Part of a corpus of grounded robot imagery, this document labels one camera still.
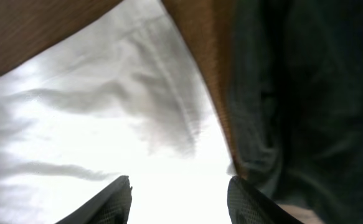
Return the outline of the white t-shirt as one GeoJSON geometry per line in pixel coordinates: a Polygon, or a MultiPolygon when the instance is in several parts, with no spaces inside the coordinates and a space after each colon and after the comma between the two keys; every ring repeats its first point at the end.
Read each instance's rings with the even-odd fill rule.
{"type": "Polygon", "coordinates": [[[130,223],[229,223],[228,147],[159,1],[125,1],[0,77],[0,223],[56,223],[130,178],[130,223]]]}

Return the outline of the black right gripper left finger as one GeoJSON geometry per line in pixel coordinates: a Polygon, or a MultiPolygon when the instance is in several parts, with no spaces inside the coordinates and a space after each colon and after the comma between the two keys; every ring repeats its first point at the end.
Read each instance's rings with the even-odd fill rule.
{"type": "Polygon", "coordinates": [[[127,224],[132,189],[122,175],[57,224],[127,224]]]}

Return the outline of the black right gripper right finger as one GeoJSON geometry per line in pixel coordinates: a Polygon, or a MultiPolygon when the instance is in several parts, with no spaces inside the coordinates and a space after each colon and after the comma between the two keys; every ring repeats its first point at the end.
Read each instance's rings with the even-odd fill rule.
{"type": "Polygon", "coordinates": [[[237,175],[229,182],[227,206],[232,224],[303,224],[237,175]]]}

